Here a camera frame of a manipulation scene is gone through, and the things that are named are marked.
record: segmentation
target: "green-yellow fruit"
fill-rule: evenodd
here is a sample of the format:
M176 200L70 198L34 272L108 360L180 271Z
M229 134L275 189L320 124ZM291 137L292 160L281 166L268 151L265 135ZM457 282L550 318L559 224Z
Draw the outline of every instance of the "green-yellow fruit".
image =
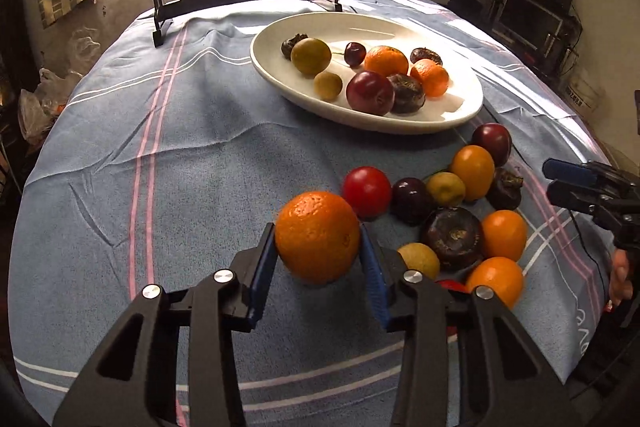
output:
M459 206L465 199L465 184L452 172L436 172L425 184L439 206Z
M335 73L321 71L314 78L314 91L321 100L333 102L342 91L342 79Z
M316 76L331 63L331 49L319 39L302 39L291 50L291 62L308 76Z
M418 270L431 280L436 279L440 273L440 260L436 253L422 243L409 243L398 248L404 264L409 270Z

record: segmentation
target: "human hand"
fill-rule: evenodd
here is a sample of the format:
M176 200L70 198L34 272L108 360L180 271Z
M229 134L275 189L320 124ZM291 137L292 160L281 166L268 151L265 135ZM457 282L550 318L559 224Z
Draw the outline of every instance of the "human hand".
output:
M613 254L613 267L609 280L609 298L614 306L618 306L623 299L630 299L634 294L631 281L626 280L629 275L629 259L626 251L616 250Z

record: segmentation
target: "plastic bag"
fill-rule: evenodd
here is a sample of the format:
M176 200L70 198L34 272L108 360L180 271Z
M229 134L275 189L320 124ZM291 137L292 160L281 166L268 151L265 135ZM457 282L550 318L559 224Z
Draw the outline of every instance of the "plastic bag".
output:
M66 45L66 55L69 59L69 70L86 75L102 54L100 43L97 42L98 30L80 28L71 34Z
M53 118L44 112L35 93L23 89L18 100L18 123L24 139L38 145L53 126Z
M69 71L65 78L60 78L53 71L42 68L40 83L34 94L40 101L44 112L49 116L58 116L65 108L69 96L81 79L82 75L75 71Z

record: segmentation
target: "tangerine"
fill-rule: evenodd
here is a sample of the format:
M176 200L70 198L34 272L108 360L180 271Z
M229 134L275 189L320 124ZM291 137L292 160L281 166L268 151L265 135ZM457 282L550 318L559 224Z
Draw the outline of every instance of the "tangerine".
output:
M418 60L409 71L409 76L414 77L422 84L424 95L428 98L442 96L449 88L447 70L428 58Z
M465 184L465 201L484 198L494 181L494 159L486 149L467 145L460 149L449 166Z
M367 52L362 67L366 71L375 71L382 76L406 74L409 60L402 51L391 46L375 46Z
M513 308L524 288L524 275L515 261L491 257L482 261L466 280L469 293L478 286L489 286L505 306Z
M346 274L360 246L353 209L330 192L304 192L289 201L275 223L278 253L285 266L311 284Z
M486 257L517 261L527 245L527 224L513 210L498 210L482 220L482 237Z

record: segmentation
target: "television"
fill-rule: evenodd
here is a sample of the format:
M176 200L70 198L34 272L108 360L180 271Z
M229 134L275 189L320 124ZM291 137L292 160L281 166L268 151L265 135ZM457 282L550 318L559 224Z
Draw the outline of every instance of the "television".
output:
M507 42L519 41L546 57L563 22L562 16L534 0L502 0L493 32Z

